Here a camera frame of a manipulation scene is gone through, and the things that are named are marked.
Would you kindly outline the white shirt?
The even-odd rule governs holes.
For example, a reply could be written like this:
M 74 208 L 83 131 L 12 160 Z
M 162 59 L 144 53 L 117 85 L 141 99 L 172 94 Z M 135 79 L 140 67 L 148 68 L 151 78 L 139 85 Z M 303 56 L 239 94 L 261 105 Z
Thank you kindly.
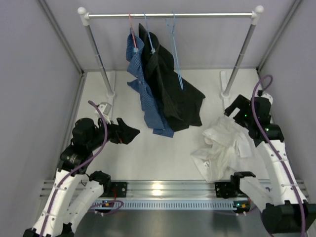
M 232 118 L 222 116 L 202 132 L 205 146 L 190 156 L 207 182 L 222 180 L 243 171 L 254 156 L 254 143 L 245 128 Z

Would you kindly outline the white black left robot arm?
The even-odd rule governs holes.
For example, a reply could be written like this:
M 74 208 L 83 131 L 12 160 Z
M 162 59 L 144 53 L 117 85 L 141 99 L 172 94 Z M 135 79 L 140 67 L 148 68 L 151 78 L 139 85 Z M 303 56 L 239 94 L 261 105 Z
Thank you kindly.
M 118 118 L 117 124 L 99 118 L 95 124 L 90 118 L 79 119 L 72 130 L 70 145 L 61 153 L 55 181 L 46 205 L 36 221 L 24 231 L 25 237 L 73 237 L 79 223 L 99 197 L 111 193 L 110 175 L 95 171 L 83 191 L 73 194 L 86 174 L 92 160 L 107 142 L 128 145 L 140 130 L 128 126 Z

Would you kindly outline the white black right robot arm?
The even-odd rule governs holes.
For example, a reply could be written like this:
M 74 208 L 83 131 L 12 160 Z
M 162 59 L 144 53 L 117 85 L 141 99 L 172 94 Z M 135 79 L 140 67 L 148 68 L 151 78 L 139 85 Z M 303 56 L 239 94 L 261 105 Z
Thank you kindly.
M 238 125 L 247 129 L 255 149 L 263 159 L 271 189 L 265 188 L 251 171 L 231 176 L 230 191 L 235 196 L 247 195 L 261 212 L 262 223 L 270 234 L 305 232 L 316 219 L 316 205 L 309 203 L 295 180 L 288 161 L 281 128 L 271 123 L 272 97 L 268 94 L 253 99 L 239 95 L 224 114 L 234 116 Z

